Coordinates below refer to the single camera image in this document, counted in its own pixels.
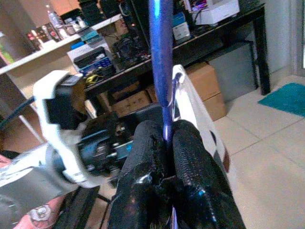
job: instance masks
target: black textured material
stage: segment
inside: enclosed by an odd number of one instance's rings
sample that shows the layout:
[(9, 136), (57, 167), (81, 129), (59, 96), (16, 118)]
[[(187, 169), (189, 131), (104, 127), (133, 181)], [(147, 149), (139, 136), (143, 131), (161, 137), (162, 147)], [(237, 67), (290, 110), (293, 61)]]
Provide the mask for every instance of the black textured material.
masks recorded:
[(162, 128), (153, 121), (140, 123), (119, 177), (108, 229), (163, 228), (171, 211), (154, 186), (166, 176), (165, 155)]
[(195, 127), (181, 122), (173, 136), (176, 175), (184, 184), (174, 200), (178, 218), (191, 229), (245, 229), (221, 169)]

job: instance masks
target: white wall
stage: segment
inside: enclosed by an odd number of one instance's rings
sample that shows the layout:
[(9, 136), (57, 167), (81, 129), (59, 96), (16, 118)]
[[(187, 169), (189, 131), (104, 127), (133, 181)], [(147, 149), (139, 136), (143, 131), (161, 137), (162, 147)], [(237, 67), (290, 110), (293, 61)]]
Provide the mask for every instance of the white wall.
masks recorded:
[(261, 0), (265, 3), (268, 62), (270, 72), (291, 64), (290, 0)]

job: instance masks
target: teal mat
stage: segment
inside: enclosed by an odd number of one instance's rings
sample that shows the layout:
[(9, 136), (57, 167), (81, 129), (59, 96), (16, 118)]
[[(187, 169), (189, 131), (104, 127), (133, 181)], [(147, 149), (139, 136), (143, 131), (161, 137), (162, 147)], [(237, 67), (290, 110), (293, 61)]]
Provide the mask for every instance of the teal mat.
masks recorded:
[(297, 83), (287, 84), (258, 103), (305, 117), (305, 86)]

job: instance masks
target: table leg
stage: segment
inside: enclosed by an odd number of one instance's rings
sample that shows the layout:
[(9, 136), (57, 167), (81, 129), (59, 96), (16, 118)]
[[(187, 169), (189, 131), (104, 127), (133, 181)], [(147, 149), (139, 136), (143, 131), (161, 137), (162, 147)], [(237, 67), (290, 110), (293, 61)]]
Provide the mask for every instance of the table leg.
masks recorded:
[(261, 16), (253, 21), (255, 31), (255, 42), (257, 51), (257, 65), (261, 83), (261, 93), (270, 93), (269, 68), (267, 64), (267, 40), (265, 16)]

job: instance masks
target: tile floor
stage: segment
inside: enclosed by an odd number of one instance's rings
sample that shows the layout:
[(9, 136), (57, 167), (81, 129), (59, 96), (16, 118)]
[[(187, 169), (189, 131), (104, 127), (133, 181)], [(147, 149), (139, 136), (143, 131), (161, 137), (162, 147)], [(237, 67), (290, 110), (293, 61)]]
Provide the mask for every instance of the tile floor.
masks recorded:
[[(288, 76), (287, 83), (305, 85)], [(228, 104), (215, 122), (237, 172), (235, 201), (248, 229), (305, 228), (305, 119), (257, 102), (259, 90)]]

